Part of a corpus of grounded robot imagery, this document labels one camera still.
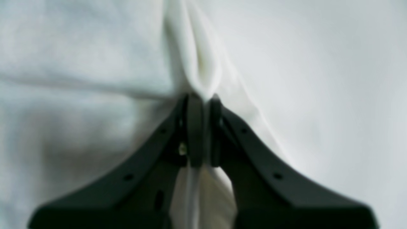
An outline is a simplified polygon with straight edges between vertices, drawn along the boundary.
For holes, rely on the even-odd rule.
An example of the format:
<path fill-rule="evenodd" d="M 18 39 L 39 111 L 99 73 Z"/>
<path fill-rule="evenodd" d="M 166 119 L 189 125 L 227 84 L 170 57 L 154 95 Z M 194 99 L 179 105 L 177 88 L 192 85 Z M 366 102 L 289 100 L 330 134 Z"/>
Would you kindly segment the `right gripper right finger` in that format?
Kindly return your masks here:
<path fill-rule="evenodd" d="M 378 229 L 368 205 L 289 166 L 216 95 L 210 126 L 211 165 L 230 179 L 237 205 L 233 229 Z"/>

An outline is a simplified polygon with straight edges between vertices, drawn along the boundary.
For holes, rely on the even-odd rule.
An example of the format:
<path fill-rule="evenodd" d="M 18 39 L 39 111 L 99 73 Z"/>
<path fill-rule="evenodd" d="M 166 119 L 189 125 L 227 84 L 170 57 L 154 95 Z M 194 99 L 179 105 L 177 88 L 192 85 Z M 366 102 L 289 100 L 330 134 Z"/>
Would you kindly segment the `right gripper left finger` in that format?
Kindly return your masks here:
<path fill-rule="evenodd" d="M 203 103 L 180 97 L 154 133 L 97 181 L 39 207 L 29 229 L 171 229 L 179 170 L 203 162 Z"/>

